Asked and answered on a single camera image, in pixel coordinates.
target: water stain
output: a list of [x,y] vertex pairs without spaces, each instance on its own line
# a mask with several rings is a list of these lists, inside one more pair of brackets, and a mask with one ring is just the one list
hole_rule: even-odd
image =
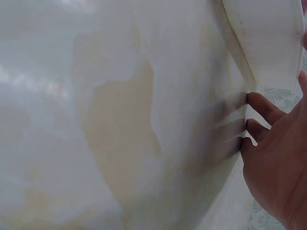
[[131,80],[95,87],[83,127],[97,166],[122,207],[137,194],[145,157],[161,156],[150,119],[153,73],[144,61]]

